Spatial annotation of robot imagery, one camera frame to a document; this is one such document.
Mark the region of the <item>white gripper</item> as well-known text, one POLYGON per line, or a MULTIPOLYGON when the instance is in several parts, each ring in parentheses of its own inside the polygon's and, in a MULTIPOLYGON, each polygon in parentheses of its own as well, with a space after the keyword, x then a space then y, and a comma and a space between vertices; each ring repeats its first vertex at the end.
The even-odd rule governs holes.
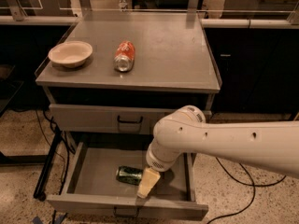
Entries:
POLYGON ((143 199, 147 198, 161 177, 159 172, 169 170, 179 156, 179 151, 163 147, 156 140, 153 140, 149 144, 146 154, 146 161, 149 167, 144 169, 138 186, 137 196, 143 199))

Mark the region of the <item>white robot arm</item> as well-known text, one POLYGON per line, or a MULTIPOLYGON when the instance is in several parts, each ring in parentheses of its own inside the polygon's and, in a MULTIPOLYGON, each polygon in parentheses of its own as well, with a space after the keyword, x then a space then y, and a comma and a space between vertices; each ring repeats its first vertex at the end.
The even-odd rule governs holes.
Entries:
POLYGON ((182 153, 202 153, 299 177, 299 122, 207 123, 186 105, 156 122, 137 196, 145 198, 182 153))

